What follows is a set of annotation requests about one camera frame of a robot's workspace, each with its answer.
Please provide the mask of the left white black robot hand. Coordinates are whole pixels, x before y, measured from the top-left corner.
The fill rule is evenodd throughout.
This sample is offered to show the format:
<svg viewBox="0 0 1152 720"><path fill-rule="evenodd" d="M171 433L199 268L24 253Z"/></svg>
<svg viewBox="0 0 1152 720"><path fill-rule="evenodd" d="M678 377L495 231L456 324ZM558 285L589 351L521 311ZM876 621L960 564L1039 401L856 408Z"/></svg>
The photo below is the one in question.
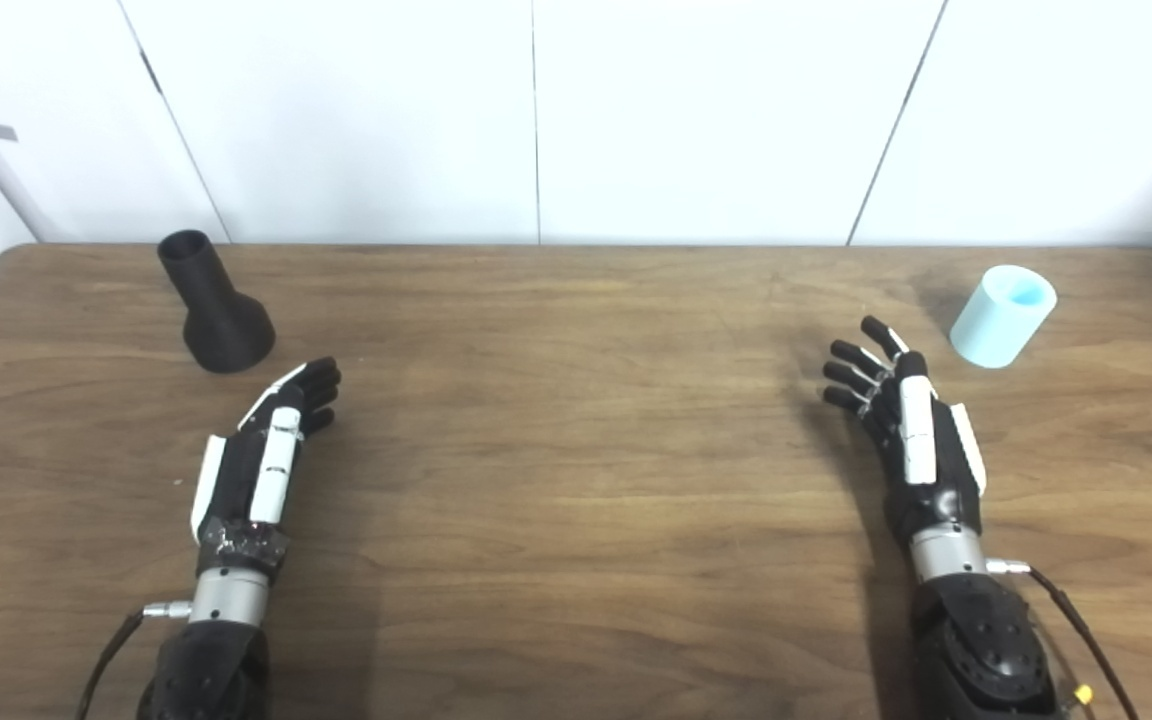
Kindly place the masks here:
<svg viewBox="0 0 1152 720"><path fill-rule="evenodd" d="M207 438L189 515L198 574L242 569L275 582L289 544L282 515L291 471L306 438L335 419L340 381L334 357L306 361L256 397L236 432Z"/></svg>

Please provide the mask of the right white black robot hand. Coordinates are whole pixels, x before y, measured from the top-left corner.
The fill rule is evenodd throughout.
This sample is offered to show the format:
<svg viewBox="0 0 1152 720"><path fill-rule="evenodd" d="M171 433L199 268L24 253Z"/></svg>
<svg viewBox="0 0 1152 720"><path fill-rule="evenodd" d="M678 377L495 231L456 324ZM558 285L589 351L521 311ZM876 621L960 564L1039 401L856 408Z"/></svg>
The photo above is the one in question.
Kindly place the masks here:
<svg viewBox="0 0 1152 720"><path fill-rule="evenodd" d="M881 348L833 341L823 366L827 404L858 419L886 482L884 520L901 544L934 526L982 532L987 486L977 438L963 404L947 404L923 354L873 314L861 332Z"/></svg>

